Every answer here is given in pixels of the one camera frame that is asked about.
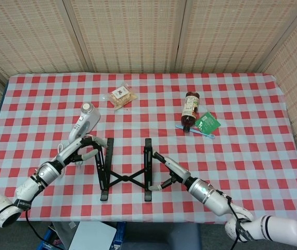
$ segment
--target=table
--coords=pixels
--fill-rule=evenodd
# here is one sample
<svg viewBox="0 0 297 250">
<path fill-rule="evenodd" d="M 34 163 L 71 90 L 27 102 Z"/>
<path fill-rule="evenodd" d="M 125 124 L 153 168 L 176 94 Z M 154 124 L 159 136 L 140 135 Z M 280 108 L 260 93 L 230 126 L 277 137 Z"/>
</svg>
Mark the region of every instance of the table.
<svg viewBox="0 0 297 250">
<path fill-rule="evenodd" d="M 114 111 L 106 95 L 123 82 L 138 99 Z M 175 128 L 187 91 L 200 94 L 201 115 L 210 111 L 221 123 L 214 140 Z M 259 73 L 13 76 L 0 110 L 1 194 L 12 198 L 18 185 L 57 154 L 84 101 L 101 113 L 91 134 L 115 138 L 115 172 L 142 168 L 145 138 L 151 137 L 155 150 L 255 216 L 297 219 L 297 152 L 285 98 L 273 76 Z M 154 160 L 153 183 L 168 178 L 167 168 Z M 48 221 L 227 220 L 205 209 L 179 183 L 154 192 L 152 202 L 144 202 L 140 187 L 124 182 L 111 188 L 107 202 L 99 198 L 97 170 L 90 160 L 85 166 L 68 166 L 62 178 L 36 197 L 29 215 Z"/>
</svg>

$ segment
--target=bottle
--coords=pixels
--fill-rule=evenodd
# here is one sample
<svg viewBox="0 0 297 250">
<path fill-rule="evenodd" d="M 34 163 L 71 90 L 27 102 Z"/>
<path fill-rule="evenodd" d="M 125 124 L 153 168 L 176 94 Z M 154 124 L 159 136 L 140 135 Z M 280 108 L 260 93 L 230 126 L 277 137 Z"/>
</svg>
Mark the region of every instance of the bottle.
<svg viewBox="0 0 297 250">
<path fill-rule="evenodd" d="M 182 126 L 184 132 L 189 132 L 190 127 L 195 124 L 199 106 L 199 94 L 197 92 L 188 92 L 185 95 L 185 103 L 182 112 Z"/>
</svg>

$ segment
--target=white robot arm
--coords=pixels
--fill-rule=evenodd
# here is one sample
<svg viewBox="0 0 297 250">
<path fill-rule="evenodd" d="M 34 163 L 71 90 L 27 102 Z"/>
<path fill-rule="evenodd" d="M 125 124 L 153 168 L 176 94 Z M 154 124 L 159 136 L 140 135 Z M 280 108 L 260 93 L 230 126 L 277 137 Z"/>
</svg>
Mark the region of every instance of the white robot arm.
<svg viewBox="0 0 297 250">
<path fill-rule="evenodd" d="M 214 189 L 209 183 L 191 177 L 190 172 L 174 160 L 163 157 L 157 152 L 153 152 L 153 158 L 169 168 L 171 178 L 161 185 L 151 186 L 150 190 L 162 190 L 175 181 L 184 184 L 193 197 L 216 215 L 233 215 L 227 221 L 225 230 L 235 242 L 236 239 L 240 242 L 266 239 L 297 246 L 297 221 L 274 216 L 262 216 L 254 220 L 248 210 L 231 203 L 229 196 Z"/>
<path fill-rule="evenodd" d="M 77 138 L 64 148 L 53 161 L 41 164 L 36 173 L 31 175 L 24 184 L 17 187 L 13 203 L 6 196 L 0 195 L 0 227 L 3 228 L 12 224 L 23 211 L 29 210 L 35 197 L 60 175 L 66 165 L 85 161 L 95 156 L 98 153 L 97 149 L 84 155 L 78 155 L 80 148 L 94 143 L 107 147 L 106 142 L 98 137 Z"/>
</svg>

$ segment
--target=blue toothbrush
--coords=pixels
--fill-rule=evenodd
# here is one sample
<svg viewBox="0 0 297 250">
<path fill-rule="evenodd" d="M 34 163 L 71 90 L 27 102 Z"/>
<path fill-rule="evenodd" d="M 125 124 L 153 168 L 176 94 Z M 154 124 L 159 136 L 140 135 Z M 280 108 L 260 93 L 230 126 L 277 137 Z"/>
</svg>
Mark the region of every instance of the blue toothbrush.
<svg viewBox="0 0 297 250">
<path fill-rule="evenodd" d="M 177 125 L 177 124 L 176 124 L 176 127 L 177 127 L 178 129 L 183 129 L 183 126 L 182 126 L 182 125 Z M 191 131 L 192 133 L 197 133 L 197 134 L 205 135 L 205 136 L 207 136 L 208 138 L 211 138 L 211 139 L 214 139 L 214 138 L 215 138 L 215 135 L 214 135 L 214 134 L 204 134 L 204 133 L 201 133 L 200 131 L 195 130 L 195 129 L 190 129 L 190 131 Z"/>
</svg>

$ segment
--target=hair dryer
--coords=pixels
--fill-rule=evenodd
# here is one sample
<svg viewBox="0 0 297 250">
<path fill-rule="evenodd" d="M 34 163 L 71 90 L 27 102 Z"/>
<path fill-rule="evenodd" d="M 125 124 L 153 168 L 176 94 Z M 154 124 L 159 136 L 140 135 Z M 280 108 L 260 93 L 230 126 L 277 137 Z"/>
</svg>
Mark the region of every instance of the hair dryer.
<svg viewBox="0 0 297 250">
<path fill-rule="evenodd" d="M 81 115 L 70 132 L 69 142 L 72 143 L 75 139 L 90 133 L 100 117 L 99 111 L 91 103 L 84 102 L 81 106 Z"/>
</svg>

